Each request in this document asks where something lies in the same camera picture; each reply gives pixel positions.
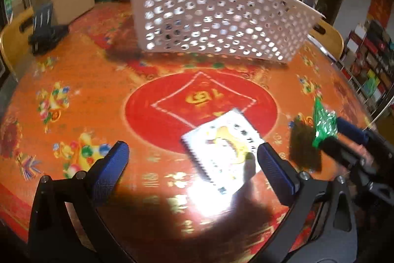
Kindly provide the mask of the green foil packet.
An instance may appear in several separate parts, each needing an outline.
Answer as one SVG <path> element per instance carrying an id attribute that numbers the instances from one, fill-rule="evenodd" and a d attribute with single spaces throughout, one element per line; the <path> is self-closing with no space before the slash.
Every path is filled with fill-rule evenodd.
<path id="1" fill-rule="evenodd" d="M 325 139 L 337 136 L 337 114 L 334 111 L 325 109 L 321 99 L 318 97 L 314 101 L 312 118 L 314 124 L 313 147 L 318 148 Z"/>

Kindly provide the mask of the white cartoon wipes packet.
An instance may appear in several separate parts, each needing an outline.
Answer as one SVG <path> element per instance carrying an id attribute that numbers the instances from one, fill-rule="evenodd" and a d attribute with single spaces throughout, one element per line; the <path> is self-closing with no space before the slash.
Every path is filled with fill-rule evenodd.
<path id="1" fill-rule="evenodd" d="M 261 170 L 256 157 L 264 140 L 236 108 L 184 134 L 182 143 L 220 193 L 236 193 Z"/>

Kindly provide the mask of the shelf with boxes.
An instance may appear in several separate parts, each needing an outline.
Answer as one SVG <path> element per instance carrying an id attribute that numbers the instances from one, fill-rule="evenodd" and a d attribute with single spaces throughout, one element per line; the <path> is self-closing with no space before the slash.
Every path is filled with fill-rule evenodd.
<path id="1" fill-rule="evenodd" d="M 349 33 L 340 63 L 369 113 L 393 103 L 393 38 L 376 19 Z"/>

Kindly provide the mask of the right yellow wooden chair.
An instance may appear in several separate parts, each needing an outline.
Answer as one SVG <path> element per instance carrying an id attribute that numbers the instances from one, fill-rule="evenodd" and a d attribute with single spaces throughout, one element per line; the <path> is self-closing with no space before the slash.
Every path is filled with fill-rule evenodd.
<path id="1" fill-rule="evenodd" d="M 332 25 L 320 19 L 309 35 L 323 47 L 327 53 L 336 60 L 341 58 L 344 49 L 344 40 L 341 34 Z"/>

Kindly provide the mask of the yellow wooden chair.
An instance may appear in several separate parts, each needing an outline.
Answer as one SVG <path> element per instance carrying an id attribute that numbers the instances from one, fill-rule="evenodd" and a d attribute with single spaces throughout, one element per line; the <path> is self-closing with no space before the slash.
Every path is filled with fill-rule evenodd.
<path id="1" fill-rule="evenodd" d="M 33 33 L 33 14 L 33 8 L 27 8 L 1 31 L 1 57 L 16 79 L 20 74 L 18 68 L 31 54 L 29 36 Z"/>
<path id="2" fill-rule="evenodd" d="M 323 47 L 327 53 L 336 60 L 341 58 L 344 49 L 344 40 L 341 34 L 332 25 L 320 19 L 309 35 Z"/>

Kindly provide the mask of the left yellow wooden chair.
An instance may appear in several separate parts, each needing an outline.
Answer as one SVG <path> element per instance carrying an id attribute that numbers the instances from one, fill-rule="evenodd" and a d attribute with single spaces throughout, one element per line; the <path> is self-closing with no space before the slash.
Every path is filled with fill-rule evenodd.
<path id="1" fill-rule="evenodd" d="M 27 8 L 1 31 L 1 57 L 16 79 L 20 74 L 18 68 L 31 54 L 29 36 L 33 33 L 33 14 L 33 8 Z"/>

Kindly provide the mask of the black phone clamp stand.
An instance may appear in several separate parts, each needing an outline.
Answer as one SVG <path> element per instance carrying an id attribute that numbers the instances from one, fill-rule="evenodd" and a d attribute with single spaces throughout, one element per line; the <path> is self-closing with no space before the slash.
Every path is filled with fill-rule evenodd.
<path id="1" fill-rule="evenodd" d="M 52 25 L 53 3 L 46 3 L 34 13 L 33 33 L 28 37 L 33 55 L 43 55 L 54 49 L 69 33 L 68 25 Z"/>

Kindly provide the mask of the white perforated plastic basket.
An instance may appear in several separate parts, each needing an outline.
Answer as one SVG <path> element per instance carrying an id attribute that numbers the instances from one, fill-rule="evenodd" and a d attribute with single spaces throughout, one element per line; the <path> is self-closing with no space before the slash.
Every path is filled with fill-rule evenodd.
<path id="1" fill-rule="evenodd" d="M 148 53 L 293 60 L 322 15 L 299 0 L 130 0 Z"/>

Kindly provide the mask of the red wall banner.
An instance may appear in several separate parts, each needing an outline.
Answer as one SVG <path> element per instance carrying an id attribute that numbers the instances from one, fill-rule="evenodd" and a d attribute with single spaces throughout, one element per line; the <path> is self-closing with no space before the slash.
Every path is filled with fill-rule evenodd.
<path id="1" fill-rule="evenodd" d="M 393 0 L 371 0 L 368 12 L 368 20 L 376 20 L 385 29 L 391 16 Z"/>

